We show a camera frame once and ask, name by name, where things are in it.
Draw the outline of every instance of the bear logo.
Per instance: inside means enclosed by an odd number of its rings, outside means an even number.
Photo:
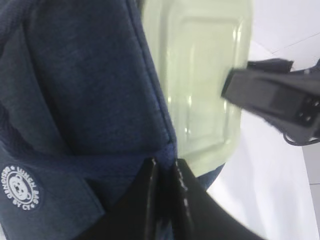
[[[1,173],[1,184],[6,197],[18,208],[30,211],[39,205],[39,188],[22,167],[6,166]]]

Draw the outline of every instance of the translucent container lid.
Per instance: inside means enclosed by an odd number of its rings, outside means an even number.
[[[203,175],[237,145],[241,111],[221,92],[229,70],[247,66],[251,0],[146,0],[142,22],[179,158]]]

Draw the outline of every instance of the white tile floor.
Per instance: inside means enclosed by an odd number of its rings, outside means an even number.
[[[319,11],[319,0],[254,0],[251,59],[294,60],[297,70],[313,66],[320,58]],[[319,240],[320,185],[313,184],[320,183],[320,144],[303,155],[301,147],[286,144],[273,127],[248,113],[241,131],[239,147],[210,194],[268,240]]]

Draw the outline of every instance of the clear plastic container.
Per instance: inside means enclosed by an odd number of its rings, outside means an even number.
[[[251,0],[146,0],[142,22],[177,134],[200,176],[225,163],[241,111],[221,98],[231,68],[247,66]]]

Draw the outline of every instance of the stitching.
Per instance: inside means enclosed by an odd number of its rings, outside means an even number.
[[[136,27],[135,24],[134,24],[134,18],[133,18],[132,8],[131,8],[131,6],[130,6],[129,1],[130,1],[130,0],[125,0],[125,4],[126,4],[126,9],[127,9],[127,11],[128,11],[128,15],[129,15],[129,17],[130,17],[131,27],[132,27],[132,29],[133,29],[133,31],[134,31],[135,37],[136,37],[137,42],[138,42],[138,44],[139,44],[140,50],[141,50],[141,52],[142,52],[141,55],[142,55],[142,59],[143,59],[143,62],[144,62],[144,67],[145,67],[146,72],[147,72],[147,74],[148,74],[148,76],[149,76],[149,82],[150,82],[151,85],[152,85],[152,90],[153,90],[153,93],[154,93],[154,95],[155,95],[155,97],[156,97],[157,104],[158,104],[159,109],[160,109],[160,113],[161,113],[162,120],[163,120],[164,125],[165,125],[166,133],[168,134],[169,140],[170,140],[170,142],[172,143],[172,142],[173,142],[173,136],[171,135],[171,132],[169,131],[169,126],[168,126],[168,123],[167,123],[166,118],[165,118],[165,115],[166,115],[166,114],[165,114],[165,112],[164,112],[164,109],[163,109],[163,107],[160,105],[160,102],[161,102],[161,101],[160,101],[160,98],[159,98],[157,92],[155,91],[156,86],[155,86],[155,83],[154,83],[154,81],[153,81],[153,78],[152,78],[152,74],[151,74],[151,72],[150,72],[150,69],[148,68],[148,65],[147,65],[146,53],[145,53],[145,51],[144,51],[144,49],[143,49],[143,47],[142,47],[143,44],[141,43],[141,39],[140,39],[140,36],[139,36],[139,34],[138,34],[137,27]]]

